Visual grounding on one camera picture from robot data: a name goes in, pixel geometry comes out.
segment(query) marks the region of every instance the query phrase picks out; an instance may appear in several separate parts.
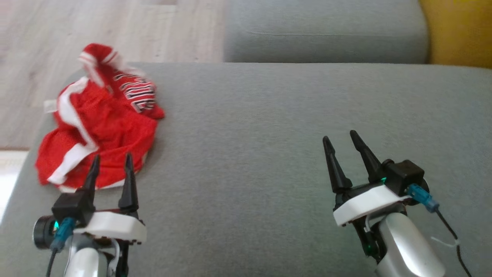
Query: black cable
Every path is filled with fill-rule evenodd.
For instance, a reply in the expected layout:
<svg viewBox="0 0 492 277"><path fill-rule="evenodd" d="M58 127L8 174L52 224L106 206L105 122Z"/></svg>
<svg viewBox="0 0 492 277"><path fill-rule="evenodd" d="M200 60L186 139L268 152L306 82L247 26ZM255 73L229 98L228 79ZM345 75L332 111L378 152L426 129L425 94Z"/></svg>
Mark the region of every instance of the black cable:
<svg viewBox="0 0 492 277"><path fill-rule="evenodd" d="M50 262L48 263L48 269L46 270L46 277L50 277L51 275L51 267L53 266L53 261L55 260L56 254L57 251L53 250L53 252L51 253Z"/></svg>
<svg viewBox="0 0 492 277"><path fill-rule="evenodd" d="M442 216L439 209L436 209L435 212L437 213L437 216L439 216L439 218L441 219L442 223L444 223L444 225L446 225L446 228L448 228L449 232L451 232L451 234L453 235L455 240L458 240L458 236L456 235L455 231L453 231L451 226L449 226L448 222L446 221L446 219L444 219L444 217ZM468 277L471 277L470 271L468 271L468 268L466 268L466 265L464 265L463 259L461 258L461 251L460 251L460 245L459 244L456 246L456 255L458 256L458 261L460 261L461 267L463 267L463 269L466 272L466 274L468 275Z"/></svg>

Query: gray fabric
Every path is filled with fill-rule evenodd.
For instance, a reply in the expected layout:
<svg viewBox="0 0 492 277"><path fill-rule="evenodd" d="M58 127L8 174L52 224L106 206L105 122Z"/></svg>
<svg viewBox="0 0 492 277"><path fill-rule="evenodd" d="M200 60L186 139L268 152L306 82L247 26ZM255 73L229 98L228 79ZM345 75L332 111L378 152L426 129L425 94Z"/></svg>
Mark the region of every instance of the gray fabric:
<svg viewBox="0 0 492 277"><path fill-rule="evenodd" d="M167 117L137 175L147 243L130 276L372 276L352 226L339 228L321 139L365 182L349 130L381 159L410 159L460 236L474 276L492 271L492 70L366 64L138 64ZM54 127L46 118L38 145ZM32 226L59 193L38 185L32 149L0 227L2 276L41 276L48 251ZM117 207L120 189L99 191ZM408 213L428 238L452 242L435 214ZM430 241L449 277L453 249ZM66 253L55 260L59 276Z"/></svg>
<svg viewBox="0 0 492 277"><path fill-rule="evenodd" d="M226 62L425 63L418 0L230 0Z"/></svg>

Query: printed jersey lettering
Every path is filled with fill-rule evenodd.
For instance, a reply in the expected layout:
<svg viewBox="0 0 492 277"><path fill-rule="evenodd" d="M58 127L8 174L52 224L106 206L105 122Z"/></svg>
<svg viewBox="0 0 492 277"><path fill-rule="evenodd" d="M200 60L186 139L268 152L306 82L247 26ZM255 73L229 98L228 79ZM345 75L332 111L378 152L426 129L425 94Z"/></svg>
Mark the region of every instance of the printed jersey lettering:
<svg viewBox="0 0 492 277"><path fill-rule="evenodd" d="M153 109L155 106L155 85L149 80L133 74L119 72L113 77L116 85L123 92L131 105L138 112Z"/></svg>

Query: gray couch cushion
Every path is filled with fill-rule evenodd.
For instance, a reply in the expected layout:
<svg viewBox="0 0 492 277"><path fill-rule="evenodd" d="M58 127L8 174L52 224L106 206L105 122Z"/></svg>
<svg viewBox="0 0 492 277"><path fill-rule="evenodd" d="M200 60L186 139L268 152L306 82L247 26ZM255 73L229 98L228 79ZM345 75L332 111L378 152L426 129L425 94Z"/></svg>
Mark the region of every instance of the gray couch cushion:
<svg viewBox="0 0 492 277"><path fill-rule="evenodd" d="M441 210L460 236L474 276L490 264L492 70L366 64L137 64L161 93L160 122L137 174L148 241L130 251L130 276L372 276L353 227L333 219L321 139L329 135L345 173L367 180L349 130L380 159L426 170ZM38 185L37 145L0 226L2 276L39 276L48 251L32 226L58 197ZM121 189L99 191L115 208ZM451 242L435 214L409 207L428 238ZM462 277L453 249L430 242ZM57 256L53 276L64 269Z"/></svg>
<svg viewBox="0 0 492 277"><path fill-rule="evenodd" d="M230 0L226 62L426 61L418 0Z"/></svg>

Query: yellow cushion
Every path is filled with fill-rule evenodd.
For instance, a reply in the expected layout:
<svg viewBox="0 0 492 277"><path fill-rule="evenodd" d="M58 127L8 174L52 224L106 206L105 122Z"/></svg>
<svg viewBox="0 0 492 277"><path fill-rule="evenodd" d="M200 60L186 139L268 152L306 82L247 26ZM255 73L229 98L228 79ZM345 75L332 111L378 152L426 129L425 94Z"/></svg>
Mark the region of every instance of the yellow cushion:
<svg viewBox="0 0 492 277"><path fill-rule="evenodd" d="M430 63L492 68L492 0L420 0Z"/></svg>

